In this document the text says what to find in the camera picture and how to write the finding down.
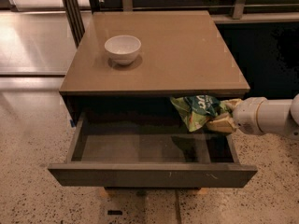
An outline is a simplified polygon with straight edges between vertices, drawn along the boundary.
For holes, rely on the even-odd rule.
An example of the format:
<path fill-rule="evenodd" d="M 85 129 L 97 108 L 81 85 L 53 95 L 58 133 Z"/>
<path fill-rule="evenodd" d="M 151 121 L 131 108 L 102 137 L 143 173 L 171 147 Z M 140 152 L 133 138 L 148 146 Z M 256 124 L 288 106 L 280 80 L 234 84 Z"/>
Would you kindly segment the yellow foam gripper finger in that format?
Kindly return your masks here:
<path fill-rule="evenodd" d="M 233 133 L 237 127 L 229 113 L 223 113 L 206 123 L 206 127 L 212 132 Z"/>
<path fill-rule="evenodd" d="M 229 111 L 234 111 L 235 108 L 242 103 L 242 100 L 239 98 L 222 100 L 221 104 Z"/>

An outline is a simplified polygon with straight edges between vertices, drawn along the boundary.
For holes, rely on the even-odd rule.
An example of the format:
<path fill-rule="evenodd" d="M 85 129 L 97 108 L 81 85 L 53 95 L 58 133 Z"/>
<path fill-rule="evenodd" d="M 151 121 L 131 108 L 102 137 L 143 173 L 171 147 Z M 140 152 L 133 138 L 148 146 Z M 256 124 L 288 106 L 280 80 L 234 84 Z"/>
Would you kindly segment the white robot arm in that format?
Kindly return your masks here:
<path fill-rule="evenodd" d="M 299 140 L 299 94 L 293 99 L 268 100 L 250 97 L 232 105 L 231 114 L 224 113 L 209 121 L 206 127 L 217 133 L 264 135 L 274 133 Z"/>

